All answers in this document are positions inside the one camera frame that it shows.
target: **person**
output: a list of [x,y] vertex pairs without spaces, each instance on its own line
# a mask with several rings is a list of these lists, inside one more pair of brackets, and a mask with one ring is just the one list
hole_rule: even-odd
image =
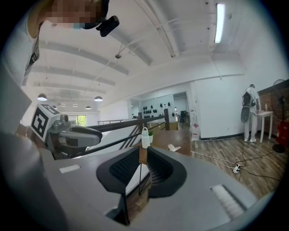
[[[16,84],[25,86],[32,65],[39,59],[39,33],[45,21],[52,26],[80,29],[85,23],[100,23],[102,4],[109,0],[40,0],[15,26],[0,55],[0,73],[8,74]],[[15,135],[28,136],[39,148],[44,143],[19,125]]]
[[251,101],[255,102],[254,106],[250,106],[250,116],[248,121],[245,123],[245,139],[244,142],[247,142],[249,139],[249,125],[250,125],[250,120],[252,123],[252,130],[251,130],[251,139],[250,142],[256,142],[256,137],[255,134],[257,132],[257,116],[258,116],[258,111],[261,109],[261,103],[260,103],[260,98],[258,95],[258,92],[255,89],[255,86],[253,84],[250,85],[250,87],[246,90],[251,96]]

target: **red object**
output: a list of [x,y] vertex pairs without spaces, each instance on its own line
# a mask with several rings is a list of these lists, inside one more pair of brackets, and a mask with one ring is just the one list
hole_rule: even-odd
[[284,147],[289,146],[289,122],[280,122],[278,126],[277,142]]

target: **green tree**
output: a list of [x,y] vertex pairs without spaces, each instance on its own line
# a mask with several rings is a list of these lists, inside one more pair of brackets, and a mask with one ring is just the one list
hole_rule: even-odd
[[86,127],[86,115],[78,115],[77,116],[77,124],[78,126],[83,126],[83,127]]

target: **wooden floor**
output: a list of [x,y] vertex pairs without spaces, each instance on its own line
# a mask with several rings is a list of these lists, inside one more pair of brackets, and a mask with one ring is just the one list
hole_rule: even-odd
[[190,130],[190,126],[188,124],[181,123],[181,122],[178,122],[177,124],[178,124],[179,130]]
[[144,181],[140,184],[140,189],[144,189],[139,196],[139,188],[136,188],[127,198],[127,211],[129,220],[132,221],[137,214],[141,212],[141,210],[146,206],[148,203],[148,192],[151,187],[151,178],[147,181]]
[[[245,143],[243,137],[196,141],[191,143],[191,150],[210,157],[228,160],[232,163],[243,161],[242,155],[245,159],[252,159],[267,154],[267,156],[246,162],[243,161],[239,164],[244,166],[243,168],[250,173],[281,179],[288,161],[288,150],[287,153],[283,154],[274,152],[272,146],[275,144],[275,139],[272,138],[271,140],[268,140],[268,136],[266,135],[264,135],[263,143],[259,143],[259,141],[259,137],[257,137],[256,143]],[[278,181],[271,178],[250,175],[245,170],[241,170],[240,173],[234,174],[231,168],[227,168],[210,158],[195,153],[192,153],[192,156],[218,166],[230,176],[239,180],[258,198],[274,191],[279,184]],[[234,165],[228,162],[218,161],[227,166],[234,167]]]

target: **white bottle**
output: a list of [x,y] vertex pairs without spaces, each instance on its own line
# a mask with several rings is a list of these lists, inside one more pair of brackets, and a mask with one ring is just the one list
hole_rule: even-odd
[[200,139],[200,128],[198,125],[194,124],[192,127],[191,140],[197,141],[199,139]]
[[149,142],[149,130],[144,127],[143,131],[141,132],[141,143],[143,148],[147,149],[150,146]]

